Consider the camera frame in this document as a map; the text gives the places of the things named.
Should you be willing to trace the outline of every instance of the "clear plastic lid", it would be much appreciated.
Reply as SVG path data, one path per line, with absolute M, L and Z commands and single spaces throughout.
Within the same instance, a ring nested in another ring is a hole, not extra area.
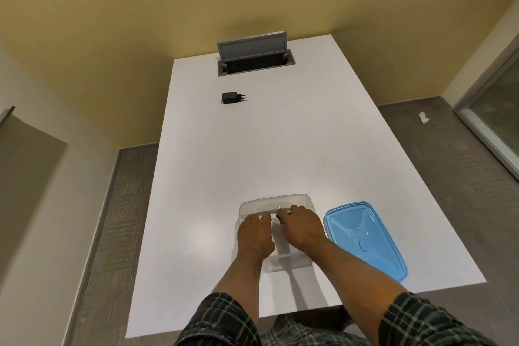
M 377 212 L 367 202 L 342 205 L 326 212 L 324 228 L 333 242 L 398 282 L 407 266 Z

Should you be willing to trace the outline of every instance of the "glass door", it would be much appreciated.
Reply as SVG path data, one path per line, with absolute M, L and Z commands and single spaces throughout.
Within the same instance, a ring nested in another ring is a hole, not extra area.
M 519 179 L 519 49 L 456 113 Z

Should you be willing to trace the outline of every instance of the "plaid shirt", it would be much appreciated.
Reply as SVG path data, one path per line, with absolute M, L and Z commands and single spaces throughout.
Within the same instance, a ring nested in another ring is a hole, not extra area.
M 316 330 L 285 317 L 281 329 L 261 338 L 251 318 L 230 295 L 213 293 L 198 307 L 175 346 L 367 346 L 365 338 Z M 495 346 L 478 331 L 465 327 L 446 310 L 410 292 L 388 308 L 378 330 L 380 346 Z

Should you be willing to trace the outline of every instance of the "white table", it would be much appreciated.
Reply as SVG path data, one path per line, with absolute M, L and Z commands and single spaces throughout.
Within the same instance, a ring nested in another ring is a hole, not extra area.
M 333 38 L 289 48 L 293 66 L 224 77 L 218 54 L 174 62 L 127 337 L 187 324 L 231 262 L 240 204 L 264 197 L 307 193 L 321 217 L 370 202 L 414 292 L 485 281 Z M 262 273 L 259 295 L 261 317 L 340 304 L 316 265 Z

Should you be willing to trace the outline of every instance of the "hand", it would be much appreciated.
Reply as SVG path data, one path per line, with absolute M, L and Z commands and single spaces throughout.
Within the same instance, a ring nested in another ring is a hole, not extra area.
M 309 255 L 321 242 L 328 240 L 321 219 L 304 206 L 292 205 L 290 210 L 292 214 L 284 209 L 276 210 L 284 223 L 281 225 L 283 234 L 289 244 Z
M 238 228 L 238 256 L 263 261 L 276 248 L 269 213 L 249 215 Z

